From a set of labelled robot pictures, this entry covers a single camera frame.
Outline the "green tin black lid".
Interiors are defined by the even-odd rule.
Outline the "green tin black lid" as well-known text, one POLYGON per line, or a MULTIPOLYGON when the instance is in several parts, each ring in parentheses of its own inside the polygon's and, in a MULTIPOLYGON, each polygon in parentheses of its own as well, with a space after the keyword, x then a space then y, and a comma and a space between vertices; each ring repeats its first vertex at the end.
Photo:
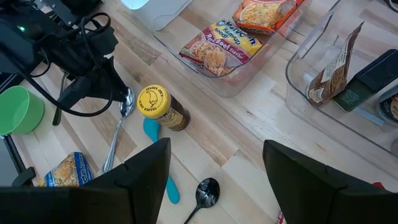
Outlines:
POLYGON ((350 112, 398 78, 398 50, 389 49, 364 67, 333 101, 350 112))

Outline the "silver metal spoon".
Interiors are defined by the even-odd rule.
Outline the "silver metal spoon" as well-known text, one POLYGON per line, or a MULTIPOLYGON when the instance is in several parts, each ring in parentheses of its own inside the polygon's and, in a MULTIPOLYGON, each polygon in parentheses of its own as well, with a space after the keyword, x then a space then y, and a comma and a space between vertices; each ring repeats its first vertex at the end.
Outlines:
POLYGON ((102 174, 107 173, 108 171, 110 171, 113 168, 116 145, 117 145, 117 141, 118 141, 119 132, 122 127, 122 123, 126 117, 128 117, 130 114, 132 114, 132 112, 134 111, 134 106, 135 106, 135 95, 134 95, 134 92, 130 88, 128 88, 126 99, 119 104, 121 118, 118 121, 118 124, 116 126, 116 130, 115 130, 113 139, 111 141, 108 155, 107 155, 105 162, 102 166, 102 169, 101 169, 102 174))

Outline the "blue ramen noodle packet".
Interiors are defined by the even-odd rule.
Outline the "blue ramen noodle packet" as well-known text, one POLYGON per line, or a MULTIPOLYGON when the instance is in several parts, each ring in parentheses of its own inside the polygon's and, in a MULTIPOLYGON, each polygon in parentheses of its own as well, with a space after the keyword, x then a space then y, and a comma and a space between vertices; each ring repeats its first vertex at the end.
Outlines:
POLYGON ((78 187, 94 179, 83 153, 71 152, 39 182, 39 187, 78 187))

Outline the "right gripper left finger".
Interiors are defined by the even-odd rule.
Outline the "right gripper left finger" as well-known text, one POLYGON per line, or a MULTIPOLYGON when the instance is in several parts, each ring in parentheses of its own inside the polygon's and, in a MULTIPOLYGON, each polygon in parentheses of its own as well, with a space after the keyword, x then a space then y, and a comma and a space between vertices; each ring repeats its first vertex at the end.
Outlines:
POLYGON ((170 158, 162 138, 80 187, 0 187, 0 224, 156 224, 170 158))

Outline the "tan-lid jar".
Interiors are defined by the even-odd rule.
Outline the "tan-lid jar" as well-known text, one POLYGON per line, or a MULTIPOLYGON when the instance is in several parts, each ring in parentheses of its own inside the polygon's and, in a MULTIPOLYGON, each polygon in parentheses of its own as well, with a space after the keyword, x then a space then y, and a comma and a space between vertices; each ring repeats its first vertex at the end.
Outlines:
POLYGON ((398 126, 398 93, 385 93, 379 98, 378 112, 391 125, 398 126))

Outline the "wide clear plastic bin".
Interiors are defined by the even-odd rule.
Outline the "wide clear plastic bin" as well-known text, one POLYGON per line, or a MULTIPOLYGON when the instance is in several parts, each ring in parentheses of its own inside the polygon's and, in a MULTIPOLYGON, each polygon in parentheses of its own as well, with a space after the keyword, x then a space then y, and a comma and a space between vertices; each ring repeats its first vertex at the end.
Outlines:
MULTIPOLYGON (((398 51, 398 12, 387 5, 387 0, 326 0, 328 9, 322 9, 320 2, 314 0, 304 14, 301 26, 310 31, 285 69, 288 107, 354 151, 398 158, 398 120, 387 120, 379 106, 385 92, 398 90, 398 78, 351 112, 333 101, 325 106, 313 105, 306 94, 306 87, 339 54, 358 25, 362 29, 353 47, 348 80, 388 50, 398 51)), ((393 109, 398 119, 398 103, 393 109)))

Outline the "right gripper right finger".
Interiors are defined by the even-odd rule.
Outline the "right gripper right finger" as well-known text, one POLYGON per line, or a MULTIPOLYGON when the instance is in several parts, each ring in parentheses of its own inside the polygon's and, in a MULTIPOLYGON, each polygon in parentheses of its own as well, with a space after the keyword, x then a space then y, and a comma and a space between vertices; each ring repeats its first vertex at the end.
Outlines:
POLYGON ((273 140, 262 157, 287 224, 398 224, 398 193, 273 140))

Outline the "red ramen noodle packet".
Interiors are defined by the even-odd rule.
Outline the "red ramen noodle packet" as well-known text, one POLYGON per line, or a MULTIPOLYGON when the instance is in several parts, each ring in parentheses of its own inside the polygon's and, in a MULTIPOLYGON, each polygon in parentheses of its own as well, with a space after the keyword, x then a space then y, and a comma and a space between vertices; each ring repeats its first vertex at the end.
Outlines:
POLYGON ((222 19, 184 45, 179 55, 213 76, 223 77, 248 63, 262 45, 262 41, 222 19))

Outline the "brown snack packet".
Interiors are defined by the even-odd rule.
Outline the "brown snack packet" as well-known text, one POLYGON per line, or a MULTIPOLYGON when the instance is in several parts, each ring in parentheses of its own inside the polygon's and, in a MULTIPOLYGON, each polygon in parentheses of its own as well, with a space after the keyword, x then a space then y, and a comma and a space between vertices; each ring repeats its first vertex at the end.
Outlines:
POLYGON ((339 47, 339 52, 327 63, 326 67, 306 87, 306 97, 315 106, 327 104, 334 96, 342 92, 347 85, 349 64, 354 43, 361 32, 364 22, 360 23, 339 47))

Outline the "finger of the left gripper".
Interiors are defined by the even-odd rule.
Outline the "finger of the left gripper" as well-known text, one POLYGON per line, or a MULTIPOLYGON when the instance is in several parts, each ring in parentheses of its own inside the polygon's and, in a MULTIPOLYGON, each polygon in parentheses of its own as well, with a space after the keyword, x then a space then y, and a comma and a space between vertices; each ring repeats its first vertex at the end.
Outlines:
POLYGON ((90 80, 89 97, 101 98, 104 100, 121 101, 121 94, 118 87, 107 78, 90 80))
POLYGON ((114 59, 108 58, 104 61, 104 70, 109 78, 108 84, 110 84, 113 91, 112 99, 114 101, 123 102, 127 97, 127 86, 122 81, 121 77, 117 73, 114 67, 114 59))

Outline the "yellow-lid spice jar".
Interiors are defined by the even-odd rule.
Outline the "yellow-lid spice jar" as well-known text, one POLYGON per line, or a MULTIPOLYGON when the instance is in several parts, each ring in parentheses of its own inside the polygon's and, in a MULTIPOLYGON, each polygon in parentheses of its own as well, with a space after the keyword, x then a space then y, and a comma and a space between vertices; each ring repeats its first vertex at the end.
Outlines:
POLYGON ((137 109, 172 131, 181 131, 190 122, 189 111, 161 85, 145 87, 137 97, 137 109))

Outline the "orange ramen noodle packet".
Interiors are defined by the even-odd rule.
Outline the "orange ramen noodle packet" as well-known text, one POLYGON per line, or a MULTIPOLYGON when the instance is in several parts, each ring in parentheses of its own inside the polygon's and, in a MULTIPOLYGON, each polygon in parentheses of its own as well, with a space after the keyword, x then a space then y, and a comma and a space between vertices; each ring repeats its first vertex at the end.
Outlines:
POLYGON ((304 0, 242 0, 232 18, 246 32, 271 35, 304 0))

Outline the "glossy black spoon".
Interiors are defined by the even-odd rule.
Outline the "glossy black spoon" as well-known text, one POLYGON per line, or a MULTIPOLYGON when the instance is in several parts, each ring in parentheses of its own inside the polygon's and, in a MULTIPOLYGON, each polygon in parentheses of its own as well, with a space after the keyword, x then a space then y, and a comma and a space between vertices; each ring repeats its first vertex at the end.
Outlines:
POLYGON ((188 224, 194 214, 201 208, 211 208, 220 198, 220 185, 214 178, 207 178, 198 184, 195 192, 196 207, 183 224, 188 224))

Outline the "green plastic bowl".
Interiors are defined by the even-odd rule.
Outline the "green plastic bowl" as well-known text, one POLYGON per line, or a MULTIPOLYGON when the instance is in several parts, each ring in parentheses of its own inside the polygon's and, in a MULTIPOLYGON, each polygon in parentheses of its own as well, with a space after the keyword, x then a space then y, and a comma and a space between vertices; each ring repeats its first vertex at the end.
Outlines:
POLYGON ((0 135, 27 134, 41 122, 44 102, 23 86, 0 94, 0 135))

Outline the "white plastic bin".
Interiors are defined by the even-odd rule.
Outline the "white plastic bin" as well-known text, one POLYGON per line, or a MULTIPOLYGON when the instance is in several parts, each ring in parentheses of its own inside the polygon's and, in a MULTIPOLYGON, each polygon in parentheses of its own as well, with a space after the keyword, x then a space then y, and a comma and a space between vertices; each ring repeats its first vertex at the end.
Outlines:
POLYGON ((193 0, 121 0, 132 15, 150 31, 160 31, 193 0))

